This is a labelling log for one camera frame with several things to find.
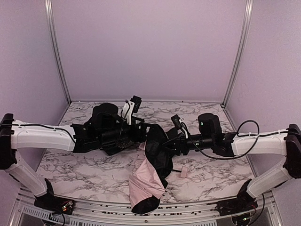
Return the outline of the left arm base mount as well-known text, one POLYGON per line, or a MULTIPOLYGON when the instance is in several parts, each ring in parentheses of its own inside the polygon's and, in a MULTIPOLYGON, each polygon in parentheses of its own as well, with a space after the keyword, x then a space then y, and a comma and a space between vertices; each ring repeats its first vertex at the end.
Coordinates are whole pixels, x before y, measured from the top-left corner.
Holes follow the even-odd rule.
POLYGON ((34 206, 36 207, 51 211, 57 211, 67 215, 71 215, 73 213, 74 205, 74 200, 57 196, 44 195, 41 197, 36 197, 34 201, 34 206))

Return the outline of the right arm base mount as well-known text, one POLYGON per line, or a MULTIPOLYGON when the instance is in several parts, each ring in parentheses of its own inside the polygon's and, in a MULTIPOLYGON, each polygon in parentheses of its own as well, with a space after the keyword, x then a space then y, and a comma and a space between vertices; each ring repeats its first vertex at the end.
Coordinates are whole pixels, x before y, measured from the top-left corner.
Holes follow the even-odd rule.
POLYGON ((233 199, 218 201, 215 211, 218 211, 220 216, 232 215, 248 210, 254 210, 258 204, 251 196, 237 196, 233 199))

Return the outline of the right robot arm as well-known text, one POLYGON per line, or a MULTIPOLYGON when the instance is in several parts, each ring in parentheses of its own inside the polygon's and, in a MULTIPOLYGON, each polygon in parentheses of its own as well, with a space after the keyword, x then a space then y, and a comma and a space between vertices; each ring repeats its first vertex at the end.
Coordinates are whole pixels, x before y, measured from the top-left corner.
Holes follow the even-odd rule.
POLYGON ((241 202, 253 201, 259 195, 284 182, 301 177, 301 130, 296 124, 274 132, 223 133, 217 115, 204 113, 198 116, 199 134, 192 135, 178 115, 172 117, 181 134, 163 143, 175 155, 187 155, 190 150, 203 152, 211 149, 215 160, 234 160, 248 154, 277 154, 284 156, 274 167, 255 179, 245 182, 237 194, 241 202))

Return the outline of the pink and black umbrella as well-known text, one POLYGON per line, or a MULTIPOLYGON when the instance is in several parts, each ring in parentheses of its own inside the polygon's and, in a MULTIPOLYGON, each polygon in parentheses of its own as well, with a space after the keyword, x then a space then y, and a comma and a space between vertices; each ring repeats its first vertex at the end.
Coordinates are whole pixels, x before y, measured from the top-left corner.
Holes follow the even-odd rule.
POLYGON ((165 132, 158 124, 153 124, 147 132, 142 144, 144 158, 129 176, 129 199, 134 214, 144 215, 158 208, 168 185, 166 178, 173 170, 174 157, 174 153, 162 145, 177 137, 176 128, 165 132))

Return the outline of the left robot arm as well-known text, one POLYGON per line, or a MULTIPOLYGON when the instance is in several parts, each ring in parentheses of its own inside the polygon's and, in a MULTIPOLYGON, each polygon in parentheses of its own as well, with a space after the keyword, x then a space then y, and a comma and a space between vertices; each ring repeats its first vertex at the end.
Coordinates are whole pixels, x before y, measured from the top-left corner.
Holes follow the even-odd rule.
POLYGON ((139 106, 127 101, 119 111, 114 104, 102 103, 93 108, 92 116, 84 124, 56 127, 17 121, 7 113, 0 122, 0 168, 27 187, 37 201, 52 204, 58 197, 51 182, 38 176, 17 150, 42 148, 87 153, 100 149, 114 155, 132 143, 145 141, 148 124, 133 116, 139 106))

